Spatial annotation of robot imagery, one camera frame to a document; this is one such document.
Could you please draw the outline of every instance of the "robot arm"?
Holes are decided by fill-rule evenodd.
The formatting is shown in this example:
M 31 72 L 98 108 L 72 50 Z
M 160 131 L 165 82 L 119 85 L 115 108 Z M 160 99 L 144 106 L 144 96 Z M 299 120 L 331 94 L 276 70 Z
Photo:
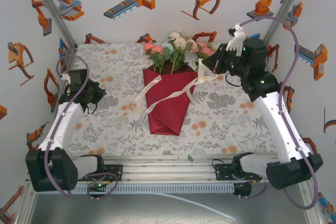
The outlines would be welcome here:
M 239 33 L 235 28 L 229 32 L 232 35 Z M 240 77 L 243 90 L 264 117 L 278 153 L 278 159 L 264 158 L 253 153 L 238 155 L 233 160 L 234 167 L 237 167 L 234 169 L 235 175 L 244 177 L 245 173 L 255 173 L 267 177 L 276 189 L 309 179 L 311 174 L 300 151 L 307 157 L 314 171 L 321 167 L 323 161 L 319 154 L 313 155 L 310 152 L 296 130 L 285 105 L 282 105 L 282 113 L 285 114 L 299 147 L 291 137 L 279 110 L 280 84 L 273 74 L 265 71 L 268 51 L 264 42 L 258 38 L 245 39 L 241 56 L 237 56 L 237 50 L 229 51 L 227 47 L 232 48 L 228 44 L 221 44 L 218 50 L 202 63 L 214 73 L 229 72 L 232 76 Z
M 98 82 L 89 79 L 85 88 L 67 111 L 63 112 L 83 85 L 86 75 L 85 69 L 73 70 L 68 73 L 69 84 L 66 86 L 66 92 L 59 99 L 58 113 L 47 137 L 40 144 L 38 150 L 29 151 L 26 155 L 26 164 L 35 191 L 55 190 L 55 186 L 47 176 L 44 164 L 47 149 L 48 162 L 52 163 L 52 166 L 49 165 L 50 173 L 62 190 L 74 189 L 77 180 L 87 174 L 104 171 L 104 163 L 100 155 L 82 156 L 72 161 L 65 151 L 88 104 L 97 104 L 106 95 L 105 90 L 99 87 Z

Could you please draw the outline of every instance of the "white wall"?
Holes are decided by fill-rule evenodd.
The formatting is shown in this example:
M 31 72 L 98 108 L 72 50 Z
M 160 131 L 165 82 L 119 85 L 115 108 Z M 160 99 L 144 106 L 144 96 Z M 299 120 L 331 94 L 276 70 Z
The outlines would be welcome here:
M 317 172 L 319 191 L 329 201 L 336 204 L 336 126 L 327 128 L 323 133 L 323 108 L 327 109 L 327 121 L 336 119 L 336 6 L 334 0 L 296 0 L 303 2 L 303 11 L 299 22 L 293 28 L 303 47 L 315 51 L 323 43 L 328 49 L 328 61 L 324 64 L 324 76 L 313 79 L 313 69 L 299 59 L 288 86 L 295 89 L 291 116 L 304 137 L 310 137 L 317 145 L 323 158 L 323 166 Z M 279 67 L 275 72 L 279 81 L 283 80 L 293 61 L 294 43 L 289 31 L 280 28 L 271 45 L 280 45 Z M 272 68 L 274 57 L 270 60 Z
M 0 0 L 0 105 L 8 110 L 8 114 L 0 120 L 0 207 L 16 193 L 23 184 L 27 174 L 25 156 L 28 151 L 26 134 L 33 132 L 46 121 L 52 122 L 53 114 L 43 90 L 47 68 L 54 75 L 58 60 L 58 42 L 60 38 L 56 25 L 52 25 L 52 33 L 42 35 L 42 27 L 37 20 L 37 12 L 32 8 L 31 0 Z M 46 17 L 50 17 L 47 9 L 41 8 Z M 31 52 L 34 63 L 26 68 L 34 77 L 20 87 L 26 79 L 23 73 L 8 68 L 8 42 L 20 41 Z M 56 92 L 50 83 L 49 90 Z M 45 135 L 51 124 L 45 128 Z
M 78 44 L 84 42 L 87 33 L 92 33 L 106 42 L 135 42 L 141 35 L 149 33 L 152 38 L 160 42 L 167 40 L 167 35 L 174 30 L 181 31 L 185 36 L 216 30 L 218 31 L 216 41 L 228 41 L 227 29 L 249 19 L 246 13 L 255 8 L 258 0 L 221 0 L 219 8 L 213 15 L 199 10 L 199 21 L 181 12 L 186 10 L 192 13 L 194 0 L 155 0 L 155 9 L 150 10 L 142 6 L 128 11 L 115 20 L 104 17 L 103 13 L 124 0 L 80 1 L 85 12 L 84 16 L 71 22 L 65 20 Z M 279 8 L 280 0 L 274 0 L 271 11 L 276 13 Z M 251 24 L 246 31 L 250 35 L 257 32 L 264 35 L 269 25 L 270 21 Z

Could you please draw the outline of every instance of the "white ribbon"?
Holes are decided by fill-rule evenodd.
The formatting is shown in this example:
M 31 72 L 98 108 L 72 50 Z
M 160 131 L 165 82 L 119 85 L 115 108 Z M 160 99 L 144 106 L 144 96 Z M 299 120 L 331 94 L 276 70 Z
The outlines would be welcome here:
M 189 82 L 181 91 L 176 91 L 166 98 L 161 99 L 160 101 L 154 102 L 148 109 L 145 111 L 137 106 L 137 102 L 139 102 L 145 95 L 146 93 L 157 83 L 159 83 L 162 79 L 161 76 L 156 77 L 153 81 L 148 83 L 148 85 L 140 92 L 140 94 L 134 99 L 132 103 L 132 109 L 138 111 L 139 113 L 143 114 L 149 114 L 153 111 L 155 106 L 164 100 L 174 98 L 174 97 L 179 97 L 181 94 L 186 93 L 190 101 L 196 105 L 196 100 L 191 94 L 190 88 L 195 85 L 199 85 L 201 83 L 207 82 L 207 81 L 213 81 L 217 79 L 218 75 L 212 75 L 212 76 L 205 76 L 204 75 L 204 70 L 206 69 L 206 66 L 203 65 L 202 59 L 198 59 L 198 77 Z

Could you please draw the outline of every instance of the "floral tablecloth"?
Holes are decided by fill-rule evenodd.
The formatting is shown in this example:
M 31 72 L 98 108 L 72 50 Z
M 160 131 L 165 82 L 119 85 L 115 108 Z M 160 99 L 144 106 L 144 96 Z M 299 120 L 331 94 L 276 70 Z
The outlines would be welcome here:
M 151 135 L 148 117 L 132 110 L 131 103 L 144 88 L 142 69 L 152 62 L 143 44 L 83 44 L 90 78 L 100 82 L 107 95 L 94 114 L 87 113 L 76 126 L 69 145 L 72 155 L 189 155 L 253 151 L 275 152 L 265 121 L 242 88 L 226 83 L 224 76 L 195 87 L 196 105 L 190 103 L 180 136 Z M 195 69 L 197 56 L 186 56 Z M 74 69 L 85 68 L 76 60 Z M 229 80 L 239 83 L 234 77 Z

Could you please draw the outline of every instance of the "dark red wrapping paper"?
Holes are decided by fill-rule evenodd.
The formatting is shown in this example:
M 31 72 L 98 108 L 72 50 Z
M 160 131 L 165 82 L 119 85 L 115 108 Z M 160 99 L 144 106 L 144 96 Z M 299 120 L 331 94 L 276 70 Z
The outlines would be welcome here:
M 147 108 L 154 102 L 160 101 L 176 91 L 181 91 L 189 82 L 197 77 L 196 72 L 191 72 L 188 69 L 186 71 L 187 72 L 162 74 L 162 80 L 146 93 Z M 159 76 L 159 74 L 153 70 L 144 69 L 143 79 L 145 86 L 157 76 Z M 191 94 L 194 92 L 194 86 L 190 88 L 190 91 Z M 148 114 L 151 134 L 178 136 L 181 132 L 189 103 L 190 99 L 186 93 L 181 94 L 179 97 L 159 102 L 153 111 Z

